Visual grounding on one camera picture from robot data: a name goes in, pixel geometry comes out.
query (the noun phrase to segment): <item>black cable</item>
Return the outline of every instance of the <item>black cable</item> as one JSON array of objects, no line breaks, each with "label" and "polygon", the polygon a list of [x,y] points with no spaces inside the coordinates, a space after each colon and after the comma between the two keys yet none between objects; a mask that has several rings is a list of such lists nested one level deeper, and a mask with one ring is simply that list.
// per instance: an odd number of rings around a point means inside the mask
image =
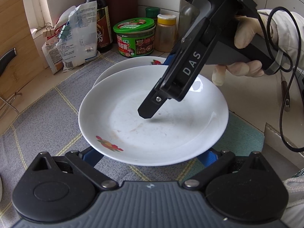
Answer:
[{"label": "black cable", "polygon": [[[274,57],[273,57],[273,54],[272,54],[272,52],[271,52],[271,50],[270,50],[269,43],[271,44],[271,46],[272,46],[274,49],[278,50],[279,48],[278,48],[278,47],[273,43],[273,41],[272,41],[272,38],[271,38],[271,35],[270,35],[270,22],[271,22],[271,19],[272,19],[273,15],[274,15],[277,11],[279,11],[279,10],[285,11],[285,12],[291,17],[292,21],[294,22],[295,28],[297,29],[297,33],[298,33],[298,54],[297,54],[297,60],[296,60],[296,62],[295,62],[294,69],[293,69],[293,72],[292,72],[292,75],[291,75],[291,79],[290,79],[290,81],[289,81],[289,84],[288,84],[288,87],[287,87],[287,90],[286,90],[286,95],[285,95],[285,97],[283,98],[283,103],[282,103],[281,112],[280,112],[279,128],[280,128],[281,138],[282,138],[282,141],[283,141],[283,143],[285,144],[285,146],[286,146],[289,150],[291,150],[291,151],[293,151],[293,152],[301,153],[301,152],[304,152],[304,147],[302,147],[302,148],[294,148],[294,147],[290,146],[290,145],[288,144],[288,142],[285,140],[285,137],[284,137],[284,134],[283,134],[283,129],[282,129],[282,120],[283,120],[284,104],[285,104],[285,102],[286,102],[287,94],[288,94],[289,89],[290,89],[290,87],[291,87],[291,83],[292,83],[293,78],[294,78],[294,76],[295,76],[295,74],[296,74],[297,67],[298,67],[298,64],[299,64],[299,61],[300,61],[300,56],[301,56],[302,41],[301,41],[300,29],[299,29],[299,27],[298,27],[298,24],[297,24],[297,22],[296,22],[294,16],[291,14],[291,12],[290,12],[288,9],[286,9],[286,8],[284,8],[284,7],[276,7],[275,9],[273,9],[273,10],[271,11],[271,13],[269,14],[269,17],[268,17],[268,21],[267,21],[267,31],[265,30],[265,26],[264,26],[263,21],[262,21],[262,19],[261,19],[260,16],[258,16],[258,19],[259,19],[259,22],[260,22],[260,24],[261,24],[262,31],[263,31],[263,33],[264,33],[264,37],[265,37],[265,41],[266,41],[266,45],[267,45],[267,49],[268,49],[269,55],[270,55],[271,58],[274,58]],[[292,67],[293,67],[293,63],[292,63],[291,57],[290,57],[288,54],[284,54],[284,55],[289,59],[289,61],[290,61],[290,66],[291,66],[291,67],[290,67],[288,70],[282,68],[282,66],[280,66],[280,68],[281,68],[282,71],[284,71],[284,72],[290,72],[290,71],[292,70]]]}]

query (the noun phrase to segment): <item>plate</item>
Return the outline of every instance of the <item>plate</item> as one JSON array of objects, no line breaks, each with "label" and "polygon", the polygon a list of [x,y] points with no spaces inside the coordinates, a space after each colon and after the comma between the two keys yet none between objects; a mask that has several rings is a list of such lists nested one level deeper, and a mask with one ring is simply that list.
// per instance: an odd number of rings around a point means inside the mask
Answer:
[{"label": "plate", "polygon": [[199,75],[181,102],[168,100],[151,119],[137,109],[168,66],[141,66],[115,73],[86,95],[80,130],[97,151],[141,166],[180,163],[211,148],[224,133],[228,106],[220,90]]},{"label": "plate", "polygon": [[140,57],[126,59],[119,63],[116,63],[113,66],[109,67],[106,71],[104,71],[98,77],[98,79],[95,81],[93,87],[96,86],[103,79],[109,77],[112,74],[115,74],[122,70],[134,68],[134,67],[152,65],[154,60],[159,61],[159,62],[161,62],[161,64],[163,64],[166,59],[163,57],[157,57],[157,56],[140,56]]}]

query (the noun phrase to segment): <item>green cap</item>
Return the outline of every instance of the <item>green cap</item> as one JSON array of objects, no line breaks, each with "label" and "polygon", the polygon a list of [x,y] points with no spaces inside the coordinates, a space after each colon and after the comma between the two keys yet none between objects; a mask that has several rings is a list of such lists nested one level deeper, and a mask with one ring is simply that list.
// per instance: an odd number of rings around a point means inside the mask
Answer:
[{"label": "green cap", "polygon": [[159,7],[147,7],[146,8],[146,17],[148,18],[157,18],[157,16],[161,13],[161,9]]},{"label": "green cap", "polygon": [[117,23],[113,30],[116,33],[140,32],[154,27],[154,24],[150,18],[133,18]]}]

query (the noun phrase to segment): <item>wooden cutting board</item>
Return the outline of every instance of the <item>wooden cutting board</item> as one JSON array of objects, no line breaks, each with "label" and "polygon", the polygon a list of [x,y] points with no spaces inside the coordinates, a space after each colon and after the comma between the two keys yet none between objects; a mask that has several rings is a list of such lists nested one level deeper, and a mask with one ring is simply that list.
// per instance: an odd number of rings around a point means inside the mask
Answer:
[{"label": "wooden cutting board", "polygon": [[24,87],[44,67],[31,35],[23,0],[0,0],[0,56],[12,48],[16,48],[17,56],[0,76],[0,96],[5,99]]}]

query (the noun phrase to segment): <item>gloved hand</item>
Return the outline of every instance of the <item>gloved hand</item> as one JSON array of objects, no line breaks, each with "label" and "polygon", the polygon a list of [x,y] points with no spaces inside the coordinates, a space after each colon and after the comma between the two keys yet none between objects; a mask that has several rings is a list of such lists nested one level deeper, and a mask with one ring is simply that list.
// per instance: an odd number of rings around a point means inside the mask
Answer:
[{"label": "gloved hand", "polygon": [[[262,21],[266,27],[268,16],[261,14]],[[234,44],[237,48],[243,49],[249,45],[255,34],[259,34],[264,37],[261,25],[258,19],[249,18],[246,16],[237,18],[240,23],[237,27],[237,31],[234,37]],[[226,70],[235,76],[250,76],[260,77],[264,75],[264,71],[261,69],[262,63],[258,60],[254,60],[248,63],[233,63],[231,65],[216,65],[212,74],[212,82],[217,86],[224,84]]]}]

